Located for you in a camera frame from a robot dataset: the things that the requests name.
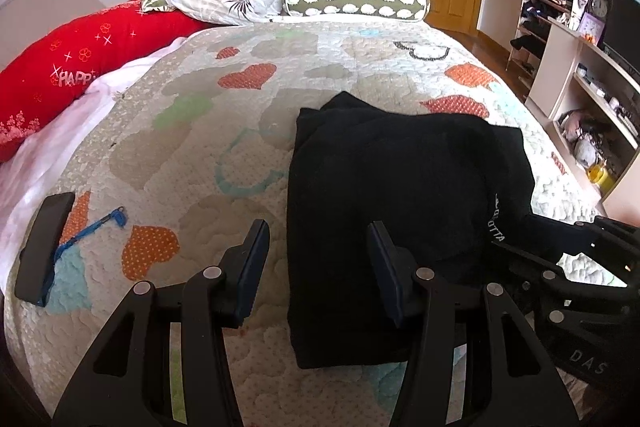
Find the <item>red pillow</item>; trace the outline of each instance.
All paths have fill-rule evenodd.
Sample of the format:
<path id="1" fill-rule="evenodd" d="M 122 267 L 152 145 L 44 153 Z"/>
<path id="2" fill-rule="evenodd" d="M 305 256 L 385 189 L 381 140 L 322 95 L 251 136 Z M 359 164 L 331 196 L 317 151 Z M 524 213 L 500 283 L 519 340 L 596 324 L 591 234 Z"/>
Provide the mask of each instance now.
<path id="1" fill-rule="evenodd" d="M 75 19 L 34 42 L 0 72 L 0 162 L 79 98 L 98 76 L 210 24 L 182 12 L 140 11 L 130 0 Z"/>

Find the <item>headboard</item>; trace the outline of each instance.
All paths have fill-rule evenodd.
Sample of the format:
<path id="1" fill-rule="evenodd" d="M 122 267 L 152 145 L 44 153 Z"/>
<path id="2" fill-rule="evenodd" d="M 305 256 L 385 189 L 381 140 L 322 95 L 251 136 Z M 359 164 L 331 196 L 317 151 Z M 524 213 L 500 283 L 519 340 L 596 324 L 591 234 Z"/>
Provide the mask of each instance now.
<path id="1" fill-rule="evenodd" d="M 103 8 L 98 0 L 7 0 L 0 6 L 0 71 L 51 30 Z"/>

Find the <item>quilted bedspread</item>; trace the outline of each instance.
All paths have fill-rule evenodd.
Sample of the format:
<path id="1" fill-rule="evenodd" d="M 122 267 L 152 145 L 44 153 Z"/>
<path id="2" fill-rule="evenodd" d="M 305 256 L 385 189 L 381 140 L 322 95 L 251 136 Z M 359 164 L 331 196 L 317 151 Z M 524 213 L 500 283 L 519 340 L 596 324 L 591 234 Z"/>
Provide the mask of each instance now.
<path id="1" fill-rule="evenodd" d="M 468 112 L 520 127 L 536 180 L 533 210 L 593 219 L 531 114 L 466 49 L 427 25 L 372 18 L 208 30 L 122 95 L 54 190 L 77 195 L 62 241 L 118 206 L 127 226 L 108 223 L 64 254 L 46 308 L 5 303 L 10 352 L 50 413 L 136 281 L 187 280 L 260 217 L 270 224 L 271 249 L 254 309 L 242 328 L 225 332 L 244 424 L 388 425 L 404 365 L 303 371 L 289 344 L 285 223 L 295 119 L 300 107 L 318 108 L 342 90 L 389 111 Z M 613 282 L 584 256 L 562 265 L 572 279 Z M 463 375 L 454 372 L 453 403 L 462 399 Z"/>

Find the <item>clock face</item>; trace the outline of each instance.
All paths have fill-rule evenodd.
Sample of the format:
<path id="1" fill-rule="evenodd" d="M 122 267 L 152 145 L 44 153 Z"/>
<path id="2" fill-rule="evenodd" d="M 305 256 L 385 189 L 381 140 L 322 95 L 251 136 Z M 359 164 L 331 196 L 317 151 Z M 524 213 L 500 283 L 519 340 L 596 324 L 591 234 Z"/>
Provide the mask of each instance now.
<path id="1" fill-rule="evenodd" d="M 604 19 L 609 11 L 609 6 L 605 0 L 591 0 L 591 12 L 599 19 Z"/>

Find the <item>blue strap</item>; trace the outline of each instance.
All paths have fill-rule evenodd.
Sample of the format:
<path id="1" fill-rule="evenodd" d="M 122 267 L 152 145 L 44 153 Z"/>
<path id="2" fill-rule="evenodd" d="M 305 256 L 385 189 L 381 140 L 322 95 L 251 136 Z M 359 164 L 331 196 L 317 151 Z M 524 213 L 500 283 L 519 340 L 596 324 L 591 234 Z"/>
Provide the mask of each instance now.
<path id="1" fill-rule="evenodd" d="M 62 254 L 65 253 L 66 250 L 68 250 L 73 245 L 75 245 L 83 237 L 86 237 L 87 235 L 94 233 L 102 225 L 104 225 L 111 219 L 113 219 L 116 222 L 116 224 L 122 229 L 127 224 L 127 216 L 124 213 L 124 207 L 119 206 L 113 212 L 110 212 L 109 214 L 104 216 L 102 219 L 99 219 L 95 223 L 90 224 L 88 227 L 78 232 L 74 237 L 69 239 L 66 243 L 59 245 L 59 247 L 56 248 L 56 251 L 53 254 L 54 266 L 58 262 L 60 257 L 62 257 Z M 49 296 L 49 291 L 53 286 L 54 274 L 55 274 L 55 269 L 52 269 L 51 273 L 47 276 L 47 280 L 44 282 L 44 285 L 42 288 L 42 299 L 40 299 L 40 301 L 38 302 L 38 306 L 41 306 L 41 307 L 46 306 L 47 298 Z"/>

